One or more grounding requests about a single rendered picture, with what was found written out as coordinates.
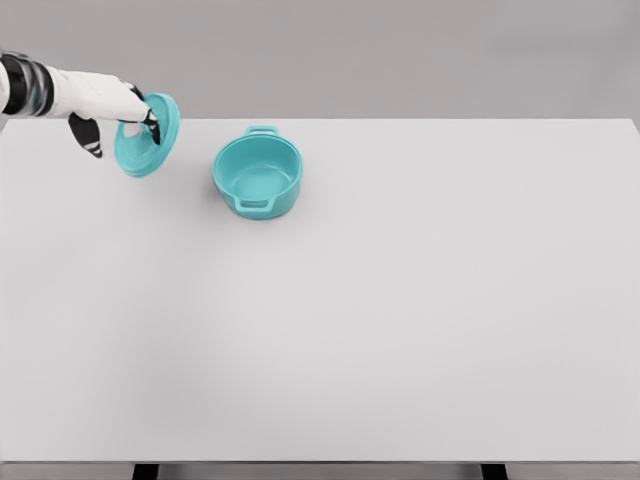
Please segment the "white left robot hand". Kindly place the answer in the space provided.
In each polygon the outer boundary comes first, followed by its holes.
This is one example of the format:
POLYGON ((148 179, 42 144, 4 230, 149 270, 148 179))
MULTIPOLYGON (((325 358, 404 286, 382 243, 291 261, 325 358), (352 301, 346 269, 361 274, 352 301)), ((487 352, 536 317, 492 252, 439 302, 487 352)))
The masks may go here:
POLYGON ((160 144, 158 119, 135 85, 111 74, 63 70, 56 82, 51 113, 67 118, 75 140, 92 156, 103 155, 98 120, 144 124, 160 144))

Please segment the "teal pot lid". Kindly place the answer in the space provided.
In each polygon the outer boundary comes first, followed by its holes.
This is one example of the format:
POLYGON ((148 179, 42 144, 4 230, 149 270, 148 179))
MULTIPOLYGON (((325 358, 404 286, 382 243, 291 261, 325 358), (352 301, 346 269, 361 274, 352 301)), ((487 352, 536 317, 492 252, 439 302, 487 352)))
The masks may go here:
POLYGON ((128 136, 124 122, 118 124, 114 139, 117 164, 125 174, 134 178, 145 177, 164 163, 177 139, 180 125, 180 111, 170 95, 148 93, 144 95, 144 101, 158 119, 161 142, 154 142, 146 125, 141 125, 136 135, 128 136))

